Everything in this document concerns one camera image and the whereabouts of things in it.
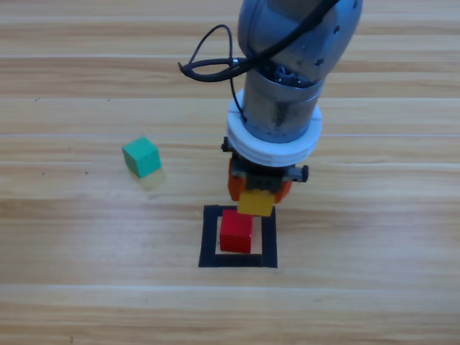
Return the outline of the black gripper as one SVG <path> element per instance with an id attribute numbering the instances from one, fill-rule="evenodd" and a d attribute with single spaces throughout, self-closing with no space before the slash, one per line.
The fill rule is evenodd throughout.
<path id="1" fill-rule="evenodd" d="M 232 146 L 228 137 L 221 145 L 223 152 L 230 152 L 228 190 L 232 201 L 238 202 L 245 190 L 265 190 L 275 193 L 274 203 L 280 203 L 288 195 L 292 183 L 306 183 L 309 167 L 288 165 L 268 167 L 249 161 Z"/>

